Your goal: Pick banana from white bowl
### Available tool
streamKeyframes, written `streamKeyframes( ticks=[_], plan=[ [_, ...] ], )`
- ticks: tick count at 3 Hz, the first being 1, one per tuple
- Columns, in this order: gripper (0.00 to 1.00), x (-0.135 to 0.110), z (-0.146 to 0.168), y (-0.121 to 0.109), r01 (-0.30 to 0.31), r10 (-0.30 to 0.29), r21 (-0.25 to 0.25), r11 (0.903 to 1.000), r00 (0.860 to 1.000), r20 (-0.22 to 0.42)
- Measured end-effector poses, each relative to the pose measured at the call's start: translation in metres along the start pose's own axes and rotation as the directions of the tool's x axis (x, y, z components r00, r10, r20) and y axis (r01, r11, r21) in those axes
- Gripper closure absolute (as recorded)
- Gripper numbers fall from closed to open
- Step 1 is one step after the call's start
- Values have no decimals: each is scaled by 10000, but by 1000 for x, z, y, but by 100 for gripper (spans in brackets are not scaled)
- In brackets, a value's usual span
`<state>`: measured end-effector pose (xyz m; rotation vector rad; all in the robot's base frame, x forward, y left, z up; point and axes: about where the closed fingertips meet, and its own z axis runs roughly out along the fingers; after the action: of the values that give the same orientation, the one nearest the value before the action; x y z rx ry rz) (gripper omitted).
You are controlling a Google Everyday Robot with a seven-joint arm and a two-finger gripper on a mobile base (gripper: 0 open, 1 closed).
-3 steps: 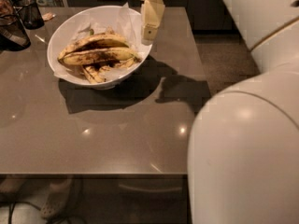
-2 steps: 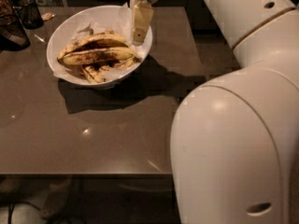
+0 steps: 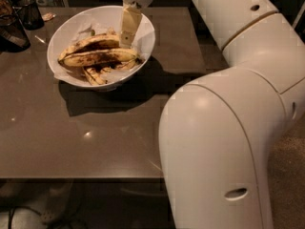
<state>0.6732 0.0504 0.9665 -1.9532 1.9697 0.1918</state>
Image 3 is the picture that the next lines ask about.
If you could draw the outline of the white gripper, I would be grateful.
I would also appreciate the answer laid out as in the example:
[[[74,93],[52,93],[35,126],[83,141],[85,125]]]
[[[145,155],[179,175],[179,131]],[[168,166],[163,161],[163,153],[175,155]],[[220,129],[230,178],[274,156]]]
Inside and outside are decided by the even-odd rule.
[[[119,44],[123,48],[129,48],[135,38],[142,20],[142,12],[139,9],[148,7],[153,0],[122,0],[123,10],[121,14],[121,29]]]

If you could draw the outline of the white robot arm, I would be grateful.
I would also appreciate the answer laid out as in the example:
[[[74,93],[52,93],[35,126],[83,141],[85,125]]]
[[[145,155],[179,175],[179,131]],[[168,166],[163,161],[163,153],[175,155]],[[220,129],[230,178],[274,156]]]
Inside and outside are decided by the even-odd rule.
[[[229,67],[178,89],[159,123],[176,229],[274,229],[269,150],[305,113],[305,45],[269,0],[192,0]]]

